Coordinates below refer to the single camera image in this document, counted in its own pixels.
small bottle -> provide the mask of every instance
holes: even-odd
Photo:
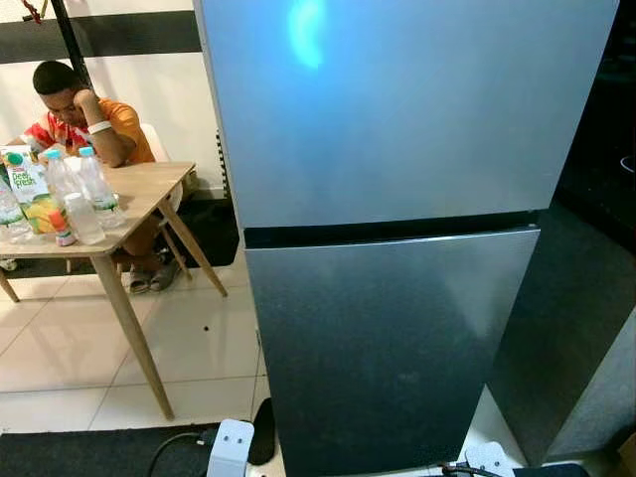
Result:
[[[67,246],[76,242],[71,228],[67,225],[67,221],[64,220],[60,211],[49,212],[49,221],[56,230],[56,243],[59,246]]]
[[[63,201],[71,227],[79,241],[92,245],[106,238],[92,206],[81,192],[66,194]]]
[[[24,218],[11,188],[0,179],[0,239],[16,243],[32,236],[33,229]]]
[[[117,198],[103,177],[103,171],[95,157],[94,150],[90,146],[81,147],[79,155],[81,156],[79,175],[90,194],[92,207],[97,214],[99,223],[105,229],[121,226],[126,222],[126,217],[121,212]]]

black cable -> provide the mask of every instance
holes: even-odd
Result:
[[[483,477],[502,477],[499,474],[495,474],[494,472],[489,472],[485,469],[477,469],[475,467],[463,467],[463,466],[442,465],[441,472],[444,475],[453,474],[455,472],[465,472],[466,474],[481,475]]]
[[[172,444],[175,440],[184,439],[186,437],[196,437],[198,438],[201,434],[199,432],[183,432],[181,434],[173,435],[169,439],[163,441],[163,443],[155,450],[155,455],[152,456],[152,460],[150,461],[150,465],[148,466],[148,471],[146,472],[146,477],[152,476],[152,471],[155,470],[155,465],[157,465],[157,460],[161,453],[166,450],[170,444]]]

refrigerator door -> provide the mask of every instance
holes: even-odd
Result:
[[[249,249],[287,475],[456,460],[538,235]]]
[[[546,208],[617,4],[204,0],[242,226]]]

del monte juice box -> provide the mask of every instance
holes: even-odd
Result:
[[[11,189],[36,234],[55,232],[49,214],[59,207],[47,186],[46,169],[37,162],[30,146],[0,147]]]

refrigerator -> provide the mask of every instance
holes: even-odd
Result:
[[[288,476],[454,461],[617,0],[201,0]]]

